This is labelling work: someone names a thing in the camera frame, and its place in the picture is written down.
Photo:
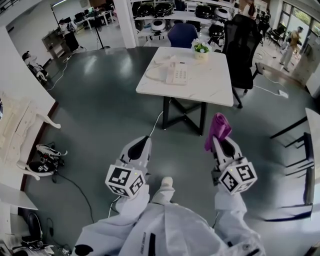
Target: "marble tabletop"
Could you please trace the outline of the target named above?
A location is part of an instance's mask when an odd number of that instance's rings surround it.
[[[155,63],[176,56],[179,62],[188,65],[187,85],[166,83],[169,63]],[[142,76],[136,92],[206,102],[231,107],[234,104],[227,58],[222,53],[210,52],[207,62],[196,60],[191,49],[159,47]]]

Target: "monitor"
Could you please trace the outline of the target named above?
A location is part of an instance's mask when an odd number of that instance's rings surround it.
[[[84,13],[83,12],[79,12],[76,15],[74,15],[74,18],[81,19],[83,16],[84,16]]]
[[[71,22],[70,17],[64,19],[64,23],[69,23],[69,22]]]

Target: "white protective suit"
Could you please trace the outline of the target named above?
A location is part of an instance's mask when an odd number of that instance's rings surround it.
[[[170,203],[172,187],[161,186],[148,203],[149,186],[143,185],[136,198],[117,202],[119,215],[84,227],[72,255],[265,256],[260,236],[244,222],[247,208],[241,195],[218,186],[215,228],[223,237],[198,214]]]

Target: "power strip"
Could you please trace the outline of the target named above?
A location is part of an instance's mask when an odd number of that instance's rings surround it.
[[[278,90],[278,92],[280,96],[285,97],[286,99],[289,99],[289,95],[283,90]]]

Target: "potted plant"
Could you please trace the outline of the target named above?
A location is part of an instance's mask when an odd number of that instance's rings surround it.
[[[193,40],[192,49],[194,50],[194,57],[203,62],[208,60],[209,52],[212,51],[212,47],[209,44],[201,42],[198,38]]]

